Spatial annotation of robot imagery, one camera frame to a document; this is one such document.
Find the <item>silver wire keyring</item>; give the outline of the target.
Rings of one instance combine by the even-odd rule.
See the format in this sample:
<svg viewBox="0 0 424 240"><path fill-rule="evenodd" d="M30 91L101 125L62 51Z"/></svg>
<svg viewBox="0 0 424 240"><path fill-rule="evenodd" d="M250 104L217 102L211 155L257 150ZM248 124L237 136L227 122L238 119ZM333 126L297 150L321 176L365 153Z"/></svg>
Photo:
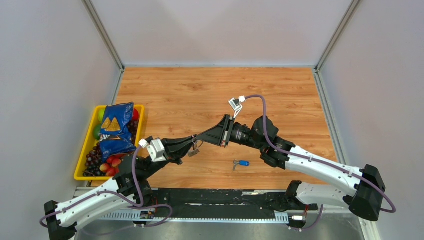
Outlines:
<svg viewBox="0 0 424 240"><path fill-rule="evenodd" d="M194 137L192 140L192 143L193 143L192 148L187 153L188 157L190 158L200 153L200 148L204 144L204 141L198 140L196 137Z"/></svg>

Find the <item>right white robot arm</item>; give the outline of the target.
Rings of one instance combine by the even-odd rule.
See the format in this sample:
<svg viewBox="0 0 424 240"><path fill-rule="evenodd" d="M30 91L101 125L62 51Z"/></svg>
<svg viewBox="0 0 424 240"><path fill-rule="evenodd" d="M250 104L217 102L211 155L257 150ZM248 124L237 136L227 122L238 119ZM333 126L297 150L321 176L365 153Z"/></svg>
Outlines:
<svg viewBox="0 0 424 240"><path fill-rule="evenodd" d="M268 117L261 116L248 127L226 114L197 139L220 147L236 143L257 149L260 158L272 168L300 172L326 183L292 181L285 195L286 204L292 209L303 204L333 205L368 221L379 219L386 186L377 167L367 164L360 168L328 160L279 137L278 132Z"/></svg>

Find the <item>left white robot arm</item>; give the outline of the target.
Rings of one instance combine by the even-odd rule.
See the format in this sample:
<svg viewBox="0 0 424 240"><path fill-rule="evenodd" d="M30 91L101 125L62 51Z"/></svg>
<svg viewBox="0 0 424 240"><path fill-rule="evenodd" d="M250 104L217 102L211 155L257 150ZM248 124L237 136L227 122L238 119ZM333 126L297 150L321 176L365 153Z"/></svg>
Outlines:
<svg viewBox="0 0 424 240"><path fill-rule="evenodd" d="M70 240L88 224L117 210L167 208L172 213L170 205L153 202L148 178L170 163L182 164L197 140L197 135L141 139L114 177L74 199L45 203L40 225L48 230L49 239Z"/></svg>

